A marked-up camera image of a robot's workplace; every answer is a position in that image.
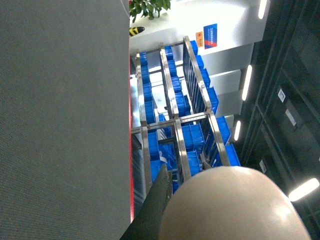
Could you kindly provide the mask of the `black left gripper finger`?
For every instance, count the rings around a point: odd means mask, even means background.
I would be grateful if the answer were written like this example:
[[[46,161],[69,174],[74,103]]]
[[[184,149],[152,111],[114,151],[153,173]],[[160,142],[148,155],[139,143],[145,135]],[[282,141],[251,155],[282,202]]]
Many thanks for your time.
[[[161,166],[143,205],[122,235],[122,240],[158,240],[165,208],[173,195],[172,173]]]

